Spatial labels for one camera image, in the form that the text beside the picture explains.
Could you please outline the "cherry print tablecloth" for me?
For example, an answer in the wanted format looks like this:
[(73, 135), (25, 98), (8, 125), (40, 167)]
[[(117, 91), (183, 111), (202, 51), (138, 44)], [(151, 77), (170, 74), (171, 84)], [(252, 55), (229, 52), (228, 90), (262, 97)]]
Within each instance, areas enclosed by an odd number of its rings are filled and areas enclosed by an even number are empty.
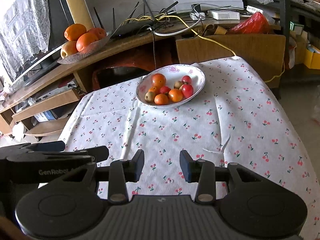
[(167, 109), (149, 107), (136, 96), (139, 79), (87, 94), (59, 139), (68, 152), (104, 145), (107, 166), (145, 153), (140, 180), (129, 183), (138, 194), (194, 195), (185, 181), (179, 153), (216, 166), (231, 162), (249, 168), (299, 195), (307, 205), (303, 239), (319, 239), (319, 183), (299, 135), (255, 70), (240, 57), (196, 64), (203, 90), (189, 102)]

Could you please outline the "red plastic bag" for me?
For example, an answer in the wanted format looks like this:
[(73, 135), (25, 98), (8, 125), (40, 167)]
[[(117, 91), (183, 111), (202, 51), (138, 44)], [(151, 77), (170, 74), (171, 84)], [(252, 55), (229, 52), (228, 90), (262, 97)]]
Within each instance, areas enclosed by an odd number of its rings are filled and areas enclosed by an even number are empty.
[(265, 16), (260, 13), (254, 13), (250, 18), (229, 29), (229, 34), (267, 34), (270, 25)]

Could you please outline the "orange mandarin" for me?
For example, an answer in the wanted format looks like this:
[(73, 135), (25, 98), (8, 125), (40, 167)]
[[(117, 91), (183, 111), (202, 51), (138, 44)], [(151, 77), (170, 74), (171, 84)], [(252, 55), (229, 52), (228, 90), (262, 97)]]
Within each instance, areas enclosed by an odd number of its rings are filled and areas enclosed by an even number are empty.
[(182, 101), (184, 96), (181, 90), (174, 88), (169, 91), (168, 97), (173, 103), (177, 103)]
[(153, 92), (155, 95), (158, 95), (160, 93), (160, 88), (153, 86), (153, 87), (149, 88), (148, 92)]
[(164, 106), (169, 103), (169, 98), (166, 94), (158, 94), (154, 98), (154, 103), (158, 106)]

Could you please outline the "black television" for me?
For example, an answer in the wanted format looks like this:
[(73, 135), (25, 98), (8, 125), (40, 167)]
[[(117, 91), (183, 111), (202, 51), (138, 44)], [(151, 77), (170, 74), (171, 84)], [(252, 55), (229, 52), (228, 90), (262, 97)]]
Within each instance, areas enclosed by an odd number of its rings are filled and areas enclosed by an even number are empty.
[(55, 59), (73, 23), (66, 0), (1, 0), (1, 76), (20, 83)]

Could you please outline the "orange on glass dish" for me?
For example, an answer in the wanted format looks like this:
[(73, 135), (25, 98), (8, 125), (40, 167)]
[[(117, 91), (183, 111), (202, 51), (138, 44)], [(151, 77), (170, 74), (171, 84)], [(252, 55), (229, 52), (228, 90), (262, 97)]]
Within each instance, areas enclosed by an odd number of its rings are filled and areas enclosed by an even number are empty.
[(76, 48), (78, 52), (81, 52), (85, 48), (87, 48), (90, 44), (96, 41), (98, 41), (98, 38), (94, 34), (87, 32), (78, 38), (76, 42)]

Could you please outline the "glass fruit dish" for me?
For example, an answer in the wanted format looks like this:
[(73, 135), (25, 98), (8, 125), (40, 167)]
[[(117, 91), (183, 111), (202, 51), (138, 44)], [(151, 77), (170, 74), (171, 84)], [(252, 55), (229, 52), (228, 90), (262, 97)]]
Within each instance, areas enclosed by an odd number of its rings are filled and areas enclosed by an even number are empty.
[(97, 51), (100, 51), (107, 44), (109, 40), (110, 40), (110, 36), (106, 36), (100, 39), (99, 41), (91, 43), (85, 49), (83, 49), (80, 52), (77, 52), (76, 54), (67, 56), (64, 59), (60, 57), (57, 62), (59, 64), (72, 64), (72, 63), (79, 62), (85, 59), (86, 57), (93, 55)]

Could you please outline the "yellow-brown pear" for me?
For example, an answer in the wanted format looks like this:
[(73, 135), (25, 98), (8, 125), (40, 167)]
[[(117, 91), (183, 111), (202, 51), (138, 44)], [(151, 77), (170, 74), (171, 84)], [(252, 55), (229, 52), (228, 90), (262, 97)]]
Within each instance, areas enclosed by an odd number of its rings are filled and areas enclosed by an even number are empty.
[(147, 92), (144, 96), (144, 100), (147, 103), (154, 103), (155, 96), (156, 96), (155, 92)]
[(183, 82), (182, 81), (176, 81), (175, 84), (174, 84), (174, 88), (175, 89), (180, 89), (180, 87), (183, 85)]

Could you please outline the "brown cardboard box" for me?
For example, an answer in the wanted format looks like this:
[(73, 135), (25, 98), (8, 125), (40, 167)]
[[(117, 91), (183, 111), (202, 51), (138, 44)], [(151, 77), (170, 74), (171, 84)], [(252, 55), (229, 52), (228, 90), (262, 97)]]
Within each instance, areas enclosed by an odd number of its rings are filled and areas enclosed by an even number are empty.
[(283, 69), (285, 36), (275, 34), (213, 35), (207, 41), (183, 38), (176, 41), (180, 63), (200, 63), (237, 55), (242, 57), (267, 81), (269, 88), (278, 88), (278, 75)]

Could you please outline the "red tomato with stem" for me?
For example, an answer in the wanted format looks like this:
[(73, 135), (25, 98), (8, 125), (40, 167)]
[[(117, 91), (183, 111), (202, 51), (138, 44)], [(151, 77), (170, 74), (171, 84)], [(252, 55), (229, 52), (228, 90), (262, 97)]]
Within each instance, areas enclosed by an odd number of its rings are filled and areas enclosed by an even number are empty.
[(171, 91), (171, 88), (168, 86), (163, 86), (159, 89), (160, 94), (169, 95), (169, 92)]

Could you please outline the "wooden tv cabinet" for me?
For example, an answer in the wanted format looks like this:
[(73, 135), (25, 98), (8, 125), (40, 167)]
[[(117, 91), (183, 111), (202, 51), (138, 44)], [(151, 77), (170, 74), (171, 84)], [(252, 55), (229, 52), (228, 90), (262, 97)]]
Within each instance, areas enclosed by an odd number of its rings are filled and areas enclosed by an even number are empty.
[[(34, 114), (54, 109), (56, 107), (74, 103), (80, 99), (81, 93), (89, 93), (98, 87), (94, 84), (94, 72), (100, 68), (137, 67), (151, 72), (156, 68), (180, 63), (176, 41), (192, 37), (190, 33), (178, 34), (172, 37), (155, 37), (151, 33), (144, 33), (124, 38), (122, 40), (109, 41), (93, 55), (72, 64), (61, 64), (48, 74), (28, 87), (21, 88), (1, 108), (1, 132), (11, 135), (14, 124), (19, 121), (24, 124), (31, 136), (47, 136), (57, 133), (63, 128), (66, 120), (52, 121), (44, 126), (39, 133), (31, 123)], [(68, 79), (74, 79), (78, 88), (72, 88), (69, 92), (60, 92), (53, 99), (45, 99), (35, 106), (15, 113), (14, 107), (20, 102), (37, 94), (40, 91), (52, 89), (65, 83)]]

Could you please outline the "white floral plate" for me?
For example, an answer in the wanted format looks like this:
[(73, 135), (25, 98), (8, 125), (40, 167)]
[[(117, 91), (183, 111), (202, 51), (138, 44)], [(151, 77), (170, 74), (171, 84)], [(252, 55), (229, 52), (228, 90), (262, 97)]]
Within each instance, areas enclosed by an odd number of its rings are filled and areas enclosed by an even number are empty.
[[(151, 88), (152, 76), (155, 74), (163, 74), (166, 78), (166, 85), (170, 88), (173, 88), (174, 83), (176, 81), (181, 81), (181, 78), (184, 77), (185, 75), (189, 76), (191, 78), (191, 85), (194, 89), (193, 95), (189, 98), (184, 98), (180, 102), (172, 102), (171, 100), (169, 100), (169, 103), (163, 106), (158, 106), (154, 102), (153, 103), (147, 102), (144, 99), (145, 94), (148, 92), (149, 88)], [(142, 104), (147, 106), (158, 107), (158, 108), (176, 107), (190, 101), (195, 96), (197, 96), (201, 92), (201, 90), (204, 88), (205, 83), (206, 83), (206, 77), (204, 72), (200, 68), (192, 65), (188, 65), (188, 64), (172, 64), (169, 66), (158, 68), (157, 70), (154, 70), (153, 72), (144, 76), (137, 85), (136, 97)]]

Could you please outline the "black wifi router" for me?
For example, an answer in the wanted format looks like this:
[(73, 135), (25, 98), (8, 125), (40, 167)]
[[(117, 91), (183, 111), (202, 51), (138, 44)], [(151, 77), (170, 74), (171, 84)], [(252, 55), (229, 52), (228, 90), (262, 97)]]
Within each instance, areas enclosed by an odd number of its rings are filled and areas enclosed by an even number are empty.
[(112, 9), (112, 20), (113, 20), (113, 30), (107, 31), (106, 36), (110, 39), (120, 39), (129, 37), (131, 35), (139, 33), (141, 30), (150, 28), (153, 31), (154, 27), (160, 23), (161, 16), (167, 16), (168, 12), (178, 5), (178, 1), (172, 3), (170, 6), (162, 9), (158, 15), (154, 15), (150, 6), (147, 3), (147, 0), (142, 0), (143, 9), (147, 9), (149, 15), (142, 15), (140, 18), (132, 18), (135, 10), (139, 6), (139, 2), (135, 5), (133, 11), (129, 15), (129, 17), (120, 25), (116, 26), (116, 18), (115, 18), (115, 9)]

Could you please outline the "white lace cloth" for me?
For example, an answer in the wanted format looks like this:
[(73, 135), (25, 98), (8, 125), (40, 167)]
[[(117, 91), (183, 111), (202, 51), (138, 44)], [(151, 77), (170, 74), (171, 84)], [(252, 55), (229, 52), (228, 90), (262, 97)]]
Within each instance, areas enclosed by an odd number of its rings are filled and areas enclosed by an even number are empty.
[(48, 0), (1, 0), (1, 62), (12, 81), (35, 54), (49, 49)]

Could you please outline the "orange-red tomato on plate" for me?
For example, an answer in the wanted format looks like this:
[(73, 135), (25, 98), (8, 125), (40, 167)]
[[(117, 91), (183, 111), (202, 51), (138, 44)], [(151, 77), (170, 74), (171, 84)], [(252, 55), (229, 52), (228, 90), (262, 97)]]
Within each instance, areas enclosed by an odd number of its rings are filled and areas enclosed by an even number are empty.
[(166, 77), (161, 73), (156, 73), (151, 77), (153, 87), (161, 88), (166, 85)]

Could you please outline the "large red tomato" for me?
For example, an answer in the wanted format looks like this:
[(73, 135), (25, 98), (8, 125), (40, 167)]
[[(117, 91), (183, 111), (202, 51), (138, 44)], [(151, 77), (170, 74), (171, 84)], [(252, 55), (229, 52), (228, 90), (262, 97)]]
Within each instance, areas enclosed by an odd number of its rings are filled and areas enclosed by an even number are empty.
[(183, 84), (180, 87), (180, 91), (182, 92), (183, 96), (186, 99), (190, 98), (194, 93), (194, 89), (193, 89), (193, 86), (191, 84)]

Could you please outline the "yellow box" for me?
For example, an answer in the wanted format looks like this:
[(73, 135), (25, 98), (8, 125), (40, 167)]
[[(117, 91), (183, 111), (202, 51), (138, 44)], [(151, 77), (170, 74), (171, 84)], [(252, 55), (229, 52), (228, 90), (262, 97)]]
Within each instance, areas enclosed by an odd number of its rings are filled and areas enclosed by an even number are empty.
[(306, 48), (304, 65), (309, 69), (320, 70), (320, 51), (311, 44)]

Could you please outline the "yellow apple on dish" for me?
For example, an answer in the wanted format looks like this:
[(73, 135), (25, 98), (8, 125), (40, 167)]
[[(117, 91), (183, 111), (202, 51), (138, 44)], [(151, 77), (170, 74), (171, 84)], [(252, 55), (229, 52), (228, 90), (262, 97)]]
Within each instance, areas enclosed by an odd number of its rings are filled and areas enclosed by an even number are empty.
[(68, 41), (62, 45), (60, 56), (62, 59), (64, 59), (65, 57), (76, 54), (77, 52), (78, 50), (76, 48), (76, 41)]

